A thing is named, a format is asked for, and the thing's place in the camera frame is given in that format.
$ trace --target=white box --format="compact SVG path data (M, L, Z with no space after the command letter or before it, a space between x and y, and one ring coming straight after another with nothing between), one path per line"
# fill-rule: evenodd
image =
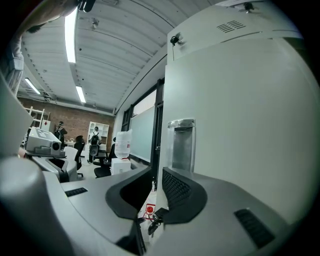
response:
M131 162L129 159L112 158L111 174L121 174L131 170Z
M48 120L42 120L41 129L53 133L55 131L55 125Z

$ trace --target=brick wall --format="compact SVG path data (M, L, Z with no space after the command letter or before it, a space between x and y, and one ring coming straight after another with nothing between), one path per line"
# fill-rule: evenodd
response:
M51 103L39 102L31 99L18 99L25 108L33 106L35 110L43 110L50 112L49 120L55 125L63 121L64 128L68 132L65 137L67 139L75 139L79 135L83 135L84 141L87 143L87 135L90 122L97 122L109 125L108 138L106 148L109 152L112 145L112 133L114 129L115 118L110 115L89 112L81 109L59 106Z

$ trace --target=clear plastic container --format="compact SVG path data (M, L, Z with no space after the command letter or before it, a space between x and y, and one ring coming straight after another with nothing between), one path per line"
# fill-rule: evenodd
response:
M119 131L116 134L114 153L117 158L123 159L130 155L131 138L132 129L128 131Z

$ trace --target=ceiling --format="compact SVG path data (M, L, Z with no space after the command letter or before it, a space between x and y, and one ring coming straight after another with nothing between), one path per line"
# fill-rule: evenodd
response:
M22 79L18 97L45 96L75 108L112 113L153 68L153 58L166 56L168 32L217 2L96 0L91 12L78 13L74 66L67 61L64 18L49 22L22 38L23 78L30 78L41 95ZM86 104L81 104L75 85L82 87Z

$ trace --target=whiteboard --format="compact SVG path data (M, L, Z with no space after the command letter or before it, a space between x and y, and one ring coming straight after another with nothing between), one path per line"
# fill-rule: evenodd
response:
M150 163L155 106L131 118L130 154Z

